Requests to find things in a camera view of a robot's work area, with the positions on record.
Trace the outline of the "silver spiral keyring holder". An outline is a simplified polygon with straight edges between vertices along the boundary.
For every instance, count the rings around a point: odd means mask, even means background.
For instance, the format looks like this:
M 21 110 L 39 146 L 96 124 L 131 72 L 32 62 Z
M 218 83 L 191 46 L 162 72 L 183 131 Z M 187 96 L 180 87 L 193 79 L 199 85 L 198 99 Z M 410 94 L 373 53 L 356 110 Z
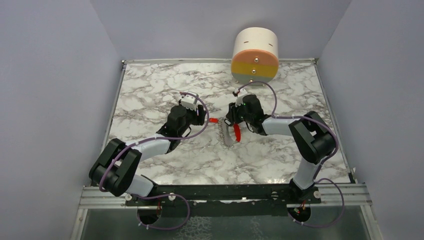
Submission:
M 225 123 L 225 119 L 223 117 L 220 117 L 218 119 L 218 131 L 219 131 L 219 138 L 221 140 L 221 145 L 224 148 L 230 149 L 233 147 L 234 144 L 238 143 L 236 141 L 236 135 L 234 132 L 230 132 L 230 126 L 228 126 Z

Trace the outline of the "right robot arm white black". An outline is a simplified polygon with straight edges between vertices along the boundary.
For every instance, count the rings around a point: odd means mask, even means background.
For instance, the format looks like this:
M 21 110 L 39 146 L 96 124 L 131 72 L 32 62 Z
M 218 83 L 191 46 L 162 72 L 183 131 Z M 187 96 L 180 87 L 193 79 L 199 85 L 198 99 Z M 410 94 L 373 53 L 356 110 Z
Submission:
M 300 204 L 309 196 L 322 163 L 338 149 L 335 134 L 315 111 L 301 116 L 265 114 L 255 94 L 236 93 L 224 118 L 227 126 L 245 123 L 248 130 L 261 135 L 291 136 L 301 155 L 297 172 L 289 182 L 289 199 Z

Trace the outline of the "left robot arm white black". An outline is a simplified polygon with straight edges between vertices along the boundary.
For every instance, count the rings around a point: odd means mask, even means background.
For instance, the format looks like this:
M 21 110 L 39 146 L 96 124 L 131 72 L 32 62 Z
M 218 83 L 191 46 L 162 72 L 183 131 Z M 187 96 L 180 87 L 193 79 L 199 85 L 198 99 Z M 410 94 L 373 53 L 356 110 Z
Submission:
M 195 110 L 179 104 L 171 108 L 166 123 L 154 136 L 134 143 L 118 138 L 110 140 L 91 167 L 89 178 L 104 192 L 116 197 L 138 195 L 144 205 L 152 205 L 157 200 L 155 184 L 145 176 L 136 175 L 139 163 L 175 150 L 186 130 L 205 125 L 207 113 L 201 104 Z

